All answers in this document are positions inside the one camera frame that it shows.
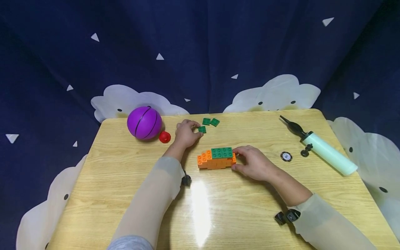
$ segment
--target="mint green pump cylinder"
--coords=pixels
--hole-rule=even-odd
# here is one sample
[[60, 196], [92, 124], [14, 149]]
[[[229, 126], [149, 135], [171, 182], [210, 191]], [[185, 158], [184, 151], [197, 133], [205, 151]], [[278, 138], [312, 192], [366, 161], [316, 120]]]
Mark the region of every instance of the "mint green pump cylinder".
[[326, 160], [344, 176], [349, 175], [358, 169], [356, 164], [319, 138], [312, 131], [307, 133], [307, 136], [302, 140], [302, 142], [305, 145], [312, 144], [312, 151], [318, 154], [322, 159]]

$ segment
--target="hand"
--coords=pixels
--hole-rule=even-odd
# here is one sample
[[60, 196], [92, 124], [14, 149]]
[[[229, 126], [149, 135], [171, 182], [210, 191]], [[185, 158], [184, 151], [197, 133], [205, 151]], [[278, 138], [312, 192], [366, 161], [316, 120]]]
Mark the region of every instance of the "hand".
[[273, 164], [258, 148], [253, 146], [241, 146], [232, 150], [235, 154], [243, 155], [246, 158], [246, 165], [234, 164], [232, 169], [239, 171], [245, 176], [255, 180], [269, 182], [280, 169]]
[[200, 127], [198, 122], [187, 119], [183, 120], [181, 123], [178, 123], [176, 125], [176, 136], [174, 143], [184, 148], [192, 146], [200, 137], [203, 136], [203, 133], [201, 132], [193, 132], [193, 128], [198, 127]]

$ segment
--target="beige sleeve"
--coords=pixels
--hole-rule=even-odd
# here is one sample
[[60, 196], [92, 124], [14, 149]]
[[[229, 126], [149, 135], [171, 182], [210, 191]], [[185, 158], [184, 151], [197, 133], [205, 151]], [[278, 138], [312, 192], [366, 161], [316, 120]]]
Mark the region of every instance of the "beige sleeve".
[[301, 213], [293, 223], [296, 233], [318, 250], [376, 249], [362, 232], [317, 194], [289, 209]]
[[180, 162], [161, 157], [135, 193], [112, 241], [125, 235], [145, 238], [156, 248], [162, 218], [180, 190], [184, 172]]

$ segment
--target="basketball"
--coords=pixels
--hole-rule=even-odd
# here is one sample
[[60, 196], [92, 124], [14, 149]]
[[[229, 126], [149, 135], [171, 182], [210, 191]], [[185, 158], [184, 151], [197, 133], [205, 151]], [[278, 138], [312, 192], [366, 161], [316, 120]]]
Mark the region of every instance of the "basketball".
[[128, 116], [128, 130], [139, 140], [149, 140], [161, 130], [160, 114], [150, 106], [135, 108]]

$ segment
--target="red cap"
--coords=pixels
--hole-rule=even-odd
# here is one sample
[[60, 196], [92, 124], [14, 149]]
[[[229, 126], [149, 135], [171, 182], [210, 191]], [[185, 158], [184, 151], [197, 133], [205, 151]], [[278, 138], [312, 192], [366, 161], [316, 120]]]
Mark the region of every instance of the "red cap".
[[171, 135], [170, 133], [163, 131], [160, 133], [160, 136], [158, 137], [158, 139], [162, 142], [162, 143], [169, 143], [171, 140]]

